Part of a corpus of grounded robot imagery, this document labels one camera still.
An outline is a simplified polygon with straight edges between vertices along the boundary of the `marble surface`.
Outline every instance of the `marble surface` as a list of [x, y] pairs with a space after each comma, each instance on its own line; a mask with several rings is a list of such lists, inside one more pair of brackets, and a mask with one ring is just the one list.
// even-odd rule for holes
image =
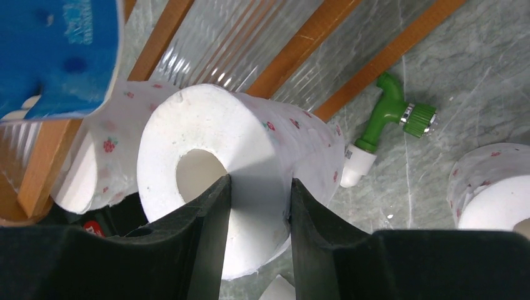
[[[138, 1], [126, 27], [122, 76], [132, 68], [166, 2]], [[274, 99], [306, 109], [316, 108], [432, 2], [363, 1]], [[297, 3], [287, 0], [286, 5], [298, 7]], [[284, 21], [278, 26], [296, 32], [303, 18], [308, 18], [319, 3], [313, 1], [303, 17], [292, 24], [285, 22], [286, 15], [280, 14], [278, 18]], [[239, 84], [228, 88], [244, 90], [259, 74], [248, 70], [264, 68], [288, 41], [285, 37], [270, 39], [277, 29], [268, 30], [271, 32], [256, 46], [266, 49], [268, 56], [250, 57], [247, 66], [237, 69], [241, 70], [239, 74], [228, 75], [249, 79], [234, 80]], [[212, 32], [217, 33], [217, 37], [210, 37], [210, 43], [215, 44], [223, 32]], [[530, 143], [528, 49], [528, 0], [469, 0], [389, 70], [404, 83], [407, 101], [438, 108], [437, 128], [429, 136], [416, 139], [403, 133], [398, 125], [388, 125], [370, 174], [356, 187], [339, 188], [330, 209], [370, 233], [392, 228], [453, 228], [446, 189], [456, 160], [486, 144]], [[157, 79], [185, 82], [176, 80], [186, 78], [183, 68], [174, 67], [168, 72], [162, 64], [159, 67], [154, 75]], [[380, 94], [372, 84], [333, 117], [348, 141], [360, 135]], [[255, 274], [223, 281], [220, 299], [258, 299], [277, 274], [294, 283], [290, 249]]]
[[[449, 172], [483, 145], [527, 143], [530, 130], [530, 2], [468, 1], [390, 72], [407, 101], [438, 108], [438, 126], [416, 139], [388, 125], [378, 158], [358, 186], [339, 189], [330, 208], [355, 226], [453, 228]], [[353, 141], [380, 94], [365, 89], [334, 117]]]

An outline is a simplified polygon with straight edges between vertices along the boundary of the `toilet paper core hole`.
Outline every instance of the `toilet paper core hole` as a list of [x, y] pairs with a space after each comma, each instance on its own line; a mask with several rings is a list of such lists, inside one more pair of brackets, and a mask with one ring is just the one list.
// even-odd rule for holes
[[193, 149], [177, 164], [177, 188], [184, 202], [188, 203], [226, 174], [228, 172], [214, 154], [202, 149]]

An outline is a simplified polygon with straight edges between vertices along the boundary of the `wooden frame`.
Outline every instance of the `wooden frame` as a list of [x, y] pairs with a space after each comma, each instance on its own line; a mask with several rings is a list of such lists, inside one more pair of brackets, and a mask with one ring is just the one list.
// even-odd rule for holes
[[[136, 0], [123, 1], [124, 14], [128, 19]], [[138, 57], [128, 77], [129, 80], [149, 79], [193, 2], [194, 0], [169, 0]], [[270, 98], [360, 2], [361, 0], [324, 0], [256, 79], [247, 93]], [[422, 40], [463, 3], [465, 0], [437, 0], [418, 20], [319, 107], [315, 112], [316, 115], [324, 121], [329, 120], [359, 91], [375, 80], [385, 69], [392, 66], [406, 51]], [[49, 197], [51, 188], [80, 125], [81, 120], [43, 122], [16, 198], [16, 202], [27, 217], [35, 218], [45, 213], [45, 208], [51, 205]], [[9, 188], [5, 182], [4, 176], [0, 176], [0, 189]]]

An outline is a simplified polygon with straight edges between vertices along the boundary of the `red label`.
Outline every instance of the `red label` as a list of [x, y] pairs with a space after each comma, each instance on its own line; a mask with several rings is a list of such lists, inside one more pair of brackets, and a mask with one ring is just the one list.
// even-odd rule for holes
[[101, 230], [101, 226], [96, 221], [88, 221], [84, 223], [83, 228], [91, 234], [105, 237], [105, 235], [103, 234], [103, 230]]

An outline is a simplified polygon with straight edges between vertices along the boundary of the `paper towel roll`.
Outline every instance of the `paper towel roll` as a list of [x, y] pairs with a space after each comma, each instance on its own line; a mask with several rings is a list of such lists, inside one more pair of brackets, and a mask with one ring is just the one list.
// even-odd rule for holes
[[136, 161], [149, 116], [178, 89], [170, 84], [117, 80], [100, 111], [83, 121], [52, 190], [55, 202], [83, 214], [123, 200], [138, 191]]
[[339, 126], [289, 104], [202, 84], [162, 103], [138, 154], [142, 206], [153, 222], [193, 200], [223, 174], [232, 209], [223, 279], [255, 271], [285, 250], [293, 176], [328, 205], [344, 166]]
[[259, 300], [296, 300], [296, 293], [294, 287], [278, 275], [261, 294]]
[[500, 143], [463, 156], [449, 177], [447, 200], [459, 229], [512, 231], [530, 218], [530, 147]]

